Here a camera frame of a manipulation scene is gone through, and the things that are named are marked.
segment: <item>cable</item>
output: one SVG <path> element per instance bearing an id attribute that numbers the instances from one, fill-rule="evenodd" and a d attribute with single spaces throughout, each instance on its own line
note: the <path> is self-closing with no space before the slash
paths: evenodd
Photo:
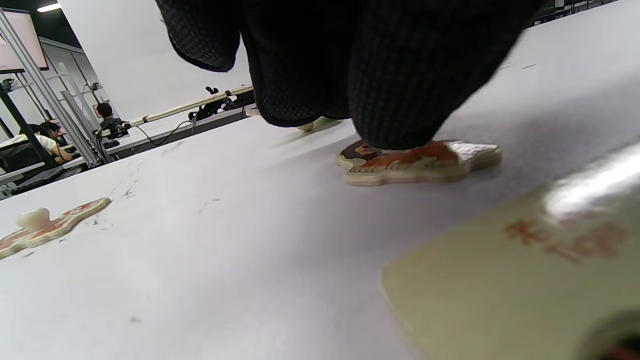
<path id="1" fill-rule="evenodd" d="M 180 124 L 178 124 L 178 126 L 176 126 L 176 127 L 175 127 L 175 129 L 173 129 L 173 130 L 171 131 L 171 133 L 169 133 L 169 135 L 167 135 L 167 136 L 166 136 L 166 138 L 164 138 L 160 143 L 154 143 L 154 141 L 153 141 L 153 140 L 151 140 L 151 138 L 149 137 L 149 135 L 147 135 L 147 133 L 146 133 L 144 130 L 142 130 L 142 128 L 141 128 L 140 126 L 136 126 L 136 127 L 137 127 L 140 131 L 142 131 L 142 133 L 147 137 L 147 139 L 149 139 L 149 142 L 150 142 L 150 143 L 152 143 L 152 144 L 153 144 L 153 145 L 155 145 L 155 146 L 160 146 L 160 145 L 164 144 L 164 142 L 165 142 L 165 141 L 167 141 L 167 140 L 171 137 L 171 135 L 173 135 L 173 133 L 174 133 L 174 132 L 176 132 L 176 130 L 178 130 L 178 129 L 180 128 L 180 126 L 182 126 L 183 124 L 186 124 L 186 123 L 188 123 L 188 122 L 191 122 L 191 121 L 190 121 L 190 120 L 186 120 L 186 121 L 183 121 L 183 122 L 181 122 Z"/>

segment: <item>white knob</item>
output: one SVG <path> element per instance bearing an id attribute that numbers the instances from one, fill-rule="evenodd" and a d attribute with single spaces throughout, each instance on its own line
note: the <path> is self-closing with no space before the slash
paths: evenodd
<path id="1" fill-rule="evenodd" d="M 49 209 L 39 208 L 24 213 L 18 217 L 15 223 L 30 233 L 42 230 L 51 224 Z"/>

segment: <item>white table surface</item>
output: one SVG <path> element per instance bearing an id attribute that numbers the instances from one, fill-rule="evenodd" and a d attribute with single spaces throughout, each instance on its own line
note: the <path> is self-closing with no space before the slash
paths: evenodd
<path id="1" fill-rule="evenodd" d="M 31 171 L 31 170 L 35 170 L 39 167 L 43 167 L 45 165 L 45 163 L 37 163 L 37 164 L 33 164 L 30 165 L 26 168 L 22 168 L 20 170 L 16 170 L 16 171 L 12 171 L 12 172 L 7 172 L 4 174 L 0 175 L 0 185 L 4 185 L 6 183 L 10 183 L 12 181 L 16 181 L 18 179 L 22 179 L 22 175 L 27 172 L 27 171 Z"/>
<path id="2" fill-rule="evenodd" d="M 503 146 L 500 170 L 462 182 L 349 187 L 334 164 L 357 139 L 349 122 L 301 136 L 253 117 L 3 200 L 2 233 L 40 206 L 114 201 L 0 261 L 0 354 L 418 359 L 382 269 L 637 139 L 639 14 L 620 0 L 528 31 L 438 134 Z"/>

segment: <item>pencil mark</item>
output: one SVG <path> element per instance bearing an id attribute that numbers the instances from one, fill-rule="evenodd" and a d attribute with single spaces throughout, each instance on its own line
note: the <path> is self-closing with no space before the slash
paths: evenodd
<path id="1" fill-rule="evenodd" d="M 207 205 L 209 205 L 212 202 L 216 202 L 216 201 L 220 201 L 220 199 L 209 200 L 209 201 L 205 202 L 204 204 L 202 204 L 202 207 L 198 210 L 198 214 L 202 214 L 202 212 L 207 207 Z"/>
<path id="2" fill-rule="evenodd" d="M 123 198 L 129 199 L 133 196 L 135 196 L 135 193 L 133 191 L 131 191 L 131 189 L 133 189 L 133 186 L 135 186 L 135 184 L 138 182 L 138 179 L 136 179 L 133 184 L 131 184 L 131 186 L 129 187 L 129 189 L 127 189 L 127 191 L 122 195 Z"/>
<path id="3" fill-rule="evenodd" d="M 184 144 L 184 140 L 181 142 L 176 143 L 174 146 L 165 149 L 162 151 L 162 156 L 167 155 L 170 152 L 176 151 L 180 146 L 182 146 L 182 144 Z"/>
<path id="4" fill-rule="evenodd" d="M 116 191 L 116 189 L 118 189 L 118 187 L 120 185 L 122 185 L 122 183 L 124 183 L 128 178 L 130 178 L 131 176 L 135 175 L 141 168 L 142 168 L 143 164 L 138 164 L 138 167 L 136 168 L 136 170 L 133 170 L 132 172 L 129 172 L 112 190 L 111 192 L 109 192 L 109 195 L 107 195 L 107 197 L 111 197 L 111 195 L 113 195 L 113 192 Z"/>

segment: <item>monitor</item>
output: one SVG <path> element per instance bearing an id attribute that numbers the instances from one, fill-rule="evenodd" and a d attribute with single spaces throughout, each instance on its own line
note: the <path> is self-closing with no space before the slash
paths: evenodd
<path id="1" fill-rule="evenodd" d="M 49 70 L 31 14 L 24 10 L 5 10 L 4 14 L 40 70 Z M 0 74 L 24 72 L 24 67 L 0 33 Z"/>

